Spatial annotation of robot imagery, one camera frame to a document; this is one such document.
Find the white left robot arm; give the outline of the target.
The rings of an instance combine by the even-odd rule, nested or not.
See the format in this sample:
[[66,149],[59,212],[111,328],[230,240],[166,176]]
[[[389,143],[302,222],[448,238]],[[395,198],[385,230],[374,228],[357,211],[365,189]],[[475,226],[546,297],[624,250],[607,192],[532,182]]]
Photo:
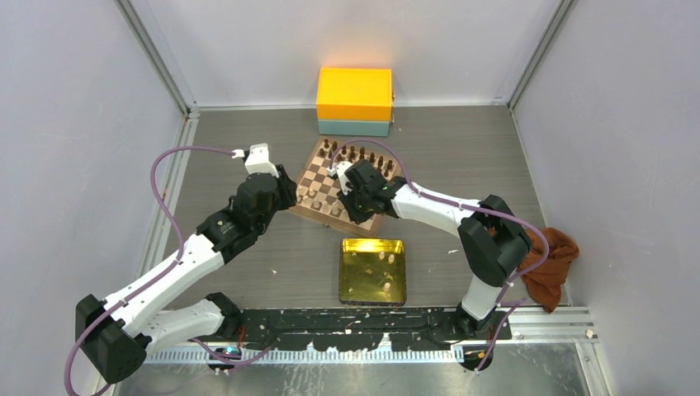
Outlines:
[[296,203],[296,183],[282,165],[254,167],[222,210],[208,216],[183,247],[131,285],[76,306],[80,349],[108,384],[135,373],[162,349],[198,337],[228,341],[242,326],[240,309],[221,292],[184,309],[175,297],[252,247],[273,216]]

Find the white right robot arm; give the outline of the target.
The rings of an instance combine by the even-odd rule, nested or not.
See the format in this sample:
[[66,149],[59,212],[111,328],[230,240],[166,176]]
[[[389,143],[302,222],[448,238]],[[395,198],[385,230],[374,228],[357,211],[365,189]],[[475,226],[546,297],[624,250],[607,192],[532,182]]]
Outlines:
[[459,238],[473,278],[457,306],[456,323],[471,339],[489,330],[503,287],[532,247],[502,198],[459,200],[423,189],[404,177],[388,180],[367,160],[342,161],[328,173],[339,181],[337,197],[353,223],[386,215],[427,224]]

